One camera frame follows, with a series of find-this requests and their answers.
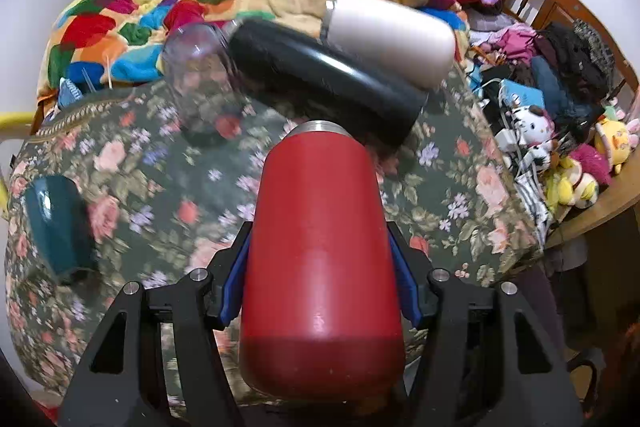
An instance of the colorful quilt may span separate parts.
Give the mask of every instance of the colorful quilt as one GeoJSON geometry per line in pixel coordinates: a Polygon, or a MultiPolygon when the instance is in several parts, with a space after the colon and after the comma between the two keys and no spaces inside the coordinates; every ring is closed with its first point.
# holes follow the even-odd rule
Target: colorful quilt
{"type": "MultiPolygon", "coordinates": [[[[262,16],[319,35],[327,0],[75,0],[54,24],[40,68],[38,101],[55,99],[61,78],[95,87],[162,77],[160,55],[169,32],[196,21],[223,25],[262,16]]],[[[459,8],[455,0],[391,0],[405,6],[459,8]]]]}

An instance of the yellow handle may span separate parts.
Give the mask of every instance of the yellow handle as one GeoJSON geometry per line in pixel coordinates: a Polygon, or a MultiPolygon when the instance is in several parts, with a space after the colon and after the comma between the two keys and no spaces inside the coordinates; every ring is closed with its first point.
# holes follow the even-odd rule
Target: yellow handle
{"type": "MultiPolygon", "coordinates": [[[[27,138],[33,121],[32,112],[2,112],[0,113],[0,141],[27,138]]],[[[9,190],[0,172],[0,214],[8,219],[7,204],[9,190]]]]}

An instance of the pink plush toy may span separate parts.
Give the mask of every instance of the pink plush toy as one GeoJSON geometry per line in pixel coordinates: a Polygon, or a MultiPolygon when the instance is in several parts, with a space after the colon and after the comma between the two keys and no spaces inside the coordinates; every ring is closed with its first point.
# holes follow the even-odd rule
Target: pink plush toy
{"type": "Polygon", "coordinates": [[[611,174],[609,161],[594,147],[581,143],[569,153],[569,156],[582,164],[582,171],[591,174],[598,182],[598,185],[610,185],[611,174]]]}

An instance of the metal screw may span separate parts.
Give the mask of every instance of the metal screw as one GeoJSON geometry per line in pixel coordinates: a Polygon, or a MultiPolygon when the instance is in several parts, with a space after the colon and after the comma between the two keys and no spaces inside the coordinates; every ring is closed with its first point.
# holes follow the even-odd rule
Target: metal screw
{"type": "Polygon", "coordinates": [[[134,293],[137,293],[139,289],[140,289],[140,284],[135,281],[131,281],[126,283],[126,285],[124,285],[123,291],[127,295],[133,295],[134,293]]]}
{"type": "Polygon", "coordinates": [[[433,280],[438,282],[445,282],[449,280],[449,272],[444,268],[436,268],[431,272],[431,276],[433,277],[433,280]]]}
{"type": "Polygon", "coordinates": [[[195,270],[191,270],[189,277],[192,281],[204,281],[209,276],[209,272],[207,272],[204,268],[196,268],[195,270]]]}
{"type": "Polygon", "coordinates": [[[507,295],[515,295],[518,292],[518,287],[509,281],[500,284],[500,289],[507,295]]]}

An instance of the red water bottle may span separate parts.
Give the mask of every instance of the red water bottle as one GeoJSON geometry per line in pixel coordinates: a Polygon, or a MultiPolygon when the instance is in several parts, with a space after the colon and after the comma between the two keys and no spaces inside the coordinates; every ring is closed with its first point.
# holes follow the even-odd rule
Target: red water bottle
{"type": "Polygon", "coordinates": [[[285,399],[388,391],[404,346],[378,183],[340,126],[298,126],[264,163],[244,282],[240,368],[285,399]]]}

